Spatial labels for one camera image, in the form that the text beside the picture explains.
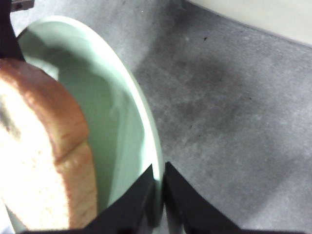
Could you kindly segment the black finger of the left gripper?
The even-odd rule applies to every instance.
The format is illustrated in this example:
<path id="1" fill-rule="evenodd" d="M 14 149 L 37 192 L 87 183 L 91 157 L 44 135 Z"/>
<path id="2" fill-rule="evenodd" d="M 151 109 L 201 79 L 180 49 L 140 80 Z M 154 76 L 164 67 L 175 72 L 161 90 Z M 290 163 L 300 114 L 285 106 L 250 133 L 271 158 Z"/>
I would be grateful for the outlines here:
<path id="1" fill-rule="evenodd" d="M 12 58 L 25 61 L 14 33 L 11 19 L 11 1 L 0 1 L 0 58 Z"/>

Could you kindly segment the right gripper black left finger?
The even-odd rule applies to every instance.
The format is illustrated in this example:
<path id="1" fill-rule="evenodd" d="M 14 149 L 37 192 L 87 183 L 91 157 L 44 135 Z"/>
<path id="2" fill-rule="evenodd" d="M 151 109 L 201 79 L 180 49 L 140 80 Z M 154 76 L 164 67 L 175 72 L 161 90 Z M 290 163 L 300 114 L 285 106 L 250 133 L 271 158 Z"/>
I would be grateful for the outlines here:
<path id="1" fill-rule="evenodd" d="M 133 185 L 90 224 L 69 234 L 151 234 L 154 229 L 155 180 L 149 166 Z"/>

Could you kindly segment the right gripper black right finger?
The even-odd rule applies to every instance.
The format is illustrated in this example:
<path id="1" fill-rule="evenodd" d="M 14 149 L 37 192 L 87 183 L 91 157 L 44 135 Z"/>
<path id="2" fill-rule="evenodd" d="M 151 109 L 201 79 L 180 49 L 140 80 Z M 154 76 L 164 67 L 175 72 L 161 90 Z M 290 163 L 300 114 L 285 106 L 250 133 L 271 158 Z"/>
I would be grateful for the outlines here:
<path id="1" fill-rule="evenodd" d="M 170 162 L 165 163 L 164 202 L 171 234 L 244 233 L 205 200 Z"/>

